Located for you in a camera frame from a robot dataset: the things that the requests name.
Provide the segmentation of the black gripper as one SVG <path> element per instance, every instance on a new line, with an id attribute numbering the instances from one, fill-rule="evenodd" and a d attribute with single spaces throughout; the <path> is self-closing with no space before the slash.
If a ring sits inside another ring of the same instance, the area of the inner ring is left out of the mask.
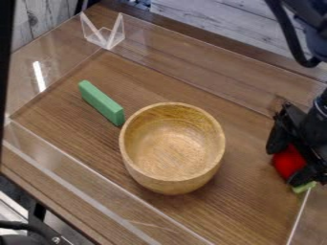
<path id="1" fill-rule="evenodd" d="M 309 182 L 327 184 L 327 101 L 315 101 L 309 112 L 286 102 L 274 116 L 274 127 L 266 152 L 282 152 L 290 144 L 298 146 L 310 163 L 291 166 L 287 184 L 294 188 Z"/>

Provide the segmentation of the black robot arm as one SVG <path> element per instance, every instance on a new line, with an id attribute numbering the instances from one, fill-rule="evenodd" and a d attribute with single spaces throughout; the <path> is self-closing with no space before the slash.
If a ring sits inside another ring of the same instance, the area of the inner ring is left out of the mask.
<path id="1" fill-rule="evenodd" d="M 295 189 L 311 182 L 327 184 L 327 89 L 313 100 L 305 112 L 285 102 L 274 115 L 266 152 L 274 156 L 274 166 Z"/>

